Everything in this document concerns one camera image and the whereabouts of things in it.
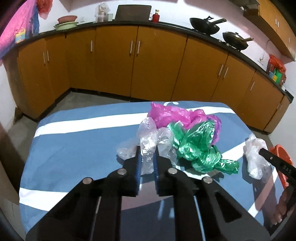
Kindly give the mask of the right hand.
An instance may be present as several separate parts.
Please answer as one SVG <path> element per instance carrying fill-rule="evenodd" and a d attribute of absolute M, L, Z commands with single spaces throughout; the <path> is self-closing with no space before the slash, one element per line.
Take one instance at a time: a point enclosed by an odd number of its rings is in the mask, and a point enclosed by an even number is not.
<path fill-rule="evenodd" d="M 295 209 L 295 204 L 290 209 L 287 208 L 287 204 L 286 204 L 286 202 L 288 200 L 289 193 L 290 193 L 290 190 L 287 187 L 283 191 L 283 193 L 279 199 L 279 202 L 275 207 L 274 214 L 271 217 L 271 221 L 270 221 L 270 225 L 269 225 L 270 227 L 281 223 L 283 220 L 283 217 L 285 215 L 290 216 L 293 213 L 293 211 Z"/>

